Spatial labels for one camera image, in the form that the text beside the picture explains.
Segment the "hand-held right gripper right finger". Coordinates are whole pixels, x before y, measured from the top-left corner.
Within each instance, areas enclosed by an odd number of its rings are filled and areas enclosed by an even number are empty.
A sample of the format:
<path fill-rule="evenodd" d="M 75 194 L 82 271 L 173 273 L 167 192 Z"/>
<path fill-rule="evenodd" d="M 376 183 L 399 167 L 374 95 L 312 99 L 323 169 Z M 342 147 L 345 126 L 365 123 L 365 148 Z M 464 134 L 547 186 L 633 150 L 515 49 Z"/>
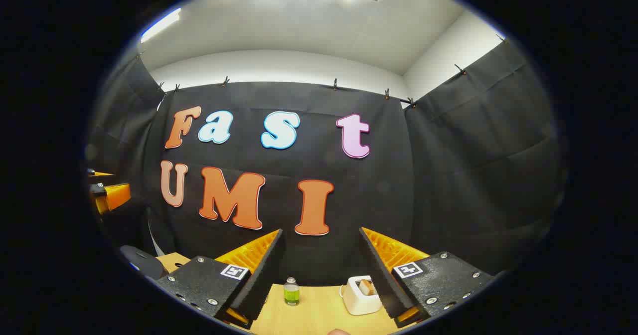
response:
<path fill-rule="evenodd" d="M 444 317 L 495 279 L 451 252 L 428 255 L 369 228 L 360 227 L 358 233 L 367 273 L 399 329 Z"/>

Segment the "black backdrop cloth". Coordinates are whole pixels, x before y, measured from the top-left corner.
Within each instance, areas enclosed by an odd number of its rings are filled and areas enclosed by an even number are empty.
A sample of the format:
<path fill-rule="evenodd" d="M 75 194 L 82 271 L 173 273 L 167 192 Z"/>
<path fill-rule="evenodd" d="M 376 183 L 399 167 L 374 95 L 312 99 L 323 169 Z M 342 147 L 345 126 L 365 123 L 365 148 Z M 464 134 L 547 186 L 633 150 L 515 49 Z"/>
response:
<path fill-rule="evenodd" d="M 564 194 L 549 96 L 507 40 L 407 108 L 304 83 L 164 92 L 131 58 L 98 97 L 85 152 L 130 186 L 105 219 L 117 247 L 215 258 L 281 230 L 277 281 L 337 285 L 365 274 L 364 227 L 497 274 L 545 237 Z"/>

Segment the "ceiling light panel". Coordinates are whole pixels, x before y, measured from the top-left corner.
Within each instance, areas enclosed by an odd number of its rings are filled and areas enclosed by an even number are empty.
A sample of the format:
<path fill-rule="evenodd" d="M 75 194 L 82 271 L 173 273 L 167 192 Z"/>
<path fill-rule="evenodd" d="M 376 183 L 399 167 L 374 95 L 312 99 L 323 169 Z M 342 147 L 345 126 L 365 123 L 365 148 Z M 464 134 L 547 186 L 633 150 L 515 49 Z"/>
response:
<path fill-rule="evenodd" d="M 147 42 L 158 33 L 161 33 L 169 26 L 180 20 L 181 11 L 182 8 L 178 7 L 166 14 L 164 17 L 162 17 L 162 19 L 158 20 L 153 25 L 149 26 L 141 35 L 141 43 Z"/>

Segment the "white toaster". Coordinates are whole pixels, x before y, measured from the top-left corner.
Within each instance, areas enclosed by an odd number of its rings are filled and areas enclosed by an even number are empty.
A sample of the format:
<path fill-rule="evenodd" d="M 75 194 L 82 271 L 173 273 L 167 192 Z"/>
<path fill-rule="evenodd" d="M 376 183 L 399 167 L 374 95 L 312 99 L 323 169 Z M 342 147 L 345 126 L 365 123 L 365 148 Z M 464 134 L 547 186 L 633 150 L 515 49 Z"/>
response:
<path fill-rule="evenodd" d="M 376 313 L 382 306 L 378 292 L 376 296 L 363 296 L 361 294 L 358 285 L 362 279 L 371 280 L 373 283 L 371 276 L 355 276 L 349 278 L 339 291 L 346 310 L 353 316 Z"/>

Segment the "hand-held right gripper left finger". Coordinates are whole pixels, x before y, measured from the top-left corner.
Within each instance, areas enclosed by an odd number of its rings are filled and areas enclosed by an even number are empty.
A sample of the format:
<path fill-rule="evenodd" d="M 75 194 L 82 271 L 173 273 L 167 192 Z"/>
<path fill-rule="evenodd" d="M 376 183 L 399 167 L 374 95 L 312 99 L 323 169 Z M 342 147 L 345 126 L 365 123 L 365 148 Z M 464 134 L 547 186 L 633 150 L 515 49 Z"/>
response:
<path fill-rule="evenodd" d="M 208 319 L 250 329 L 275 283 L 285 251 L 283 230 L 215 259 L 196 256 L 157 280 L 157 287 Z"/>

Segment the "row of black cloth clips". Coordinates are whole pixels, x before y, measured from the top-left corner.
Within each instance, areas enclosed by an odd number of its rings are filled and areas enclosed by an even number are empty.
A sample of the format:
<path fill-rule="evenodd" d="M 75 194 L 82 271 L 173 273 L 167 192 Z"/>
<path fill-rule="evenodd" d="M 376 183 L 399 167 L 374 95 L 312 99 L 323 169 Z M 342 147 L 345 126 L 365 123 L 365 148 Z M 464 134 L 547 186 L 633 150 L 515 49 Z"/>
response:
<path fill-rule="evenodd" d="M 417 100 L 458 75 L 459 68 L 469 69 L 472 63 L 499 44 L 495 34 L 478 43 L 466 44 L 460 40 L 447 46 L 435 44 L 406 76 L 336 56 L 277 50 L 198 56 L 165 65 L 150 71 L 150 75 L 157 83 L 162 83 L 166 91 L 177 84 L 182 88 L 219 84 L 228 77 L 232 83 L 295 82 L 378 94 L 389 90 L 391 97 Z"/>

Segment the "green drink bottle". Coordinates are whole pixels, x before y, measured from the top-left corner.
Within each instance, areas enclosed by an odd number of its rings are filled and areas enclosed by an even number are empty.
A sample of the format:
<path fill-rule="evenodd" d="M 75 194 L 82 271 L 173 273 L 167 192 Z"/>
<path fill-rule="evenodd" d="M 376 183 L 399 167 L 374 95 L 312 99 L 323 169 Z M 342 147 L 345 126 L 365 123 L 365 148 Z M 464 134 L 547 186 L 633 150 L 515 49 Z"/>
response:
<path fill-rule="evenodd" d="M 283 297 L 289 306 L 296 306 L 300 303 L 300 287 L 294 277 L 288 277 L 283 285 Z"/>

